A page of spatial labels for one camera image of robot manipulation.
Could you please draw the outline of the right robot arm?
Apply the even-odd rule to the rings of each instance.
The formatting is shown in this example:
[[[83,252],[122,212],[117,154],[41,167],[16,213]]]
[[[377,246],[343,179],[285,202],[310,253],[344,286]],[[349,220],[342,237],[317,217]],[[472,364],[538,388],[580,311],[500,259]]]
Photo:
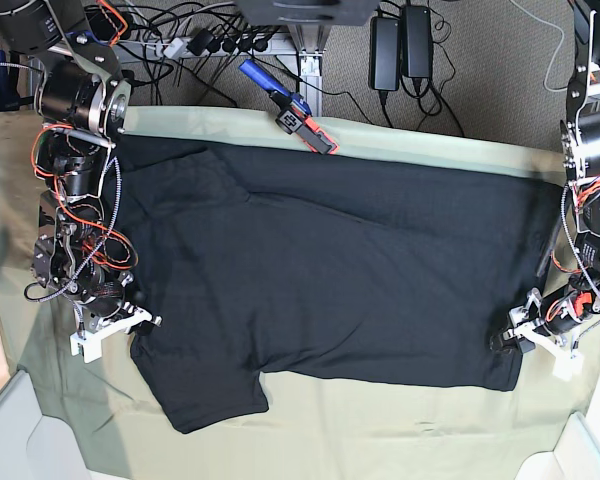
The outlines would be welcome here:
[[[107,1],[95,10],[102,33],[79,1],[0,1],[0,38],[42,66],[33,106],[44,124],[30,161],[46,185],[32,260],[46,292],[27,299],[69,301],[81,345],[97,333],[146,332],[162,321],[141,307],[132,284],[138,253],[115,229],[122,196],[115,149],[132,87],[113,48],[130,23]]]

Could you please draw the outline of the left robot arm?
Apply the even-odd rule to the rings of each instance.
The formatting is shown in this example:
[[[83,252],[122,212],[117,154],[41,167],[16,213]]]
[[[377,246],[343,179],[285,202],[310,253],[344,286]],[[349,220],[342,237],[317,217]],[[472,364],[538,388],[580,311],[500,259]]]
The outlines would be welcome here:
[[[560,125],[566,181],[554,231],[565,235],[577,265],[560,265],[555,247],[548,247],[542,263],[556,265],[567,283],[547,295],[530,290],[491,337],[496,352],[527,353],[537,346],[554,355],[562,347],[575,352],[590,329],[586,323],[600,324],[600,1],[574,1],[571,8],[575,60]]]

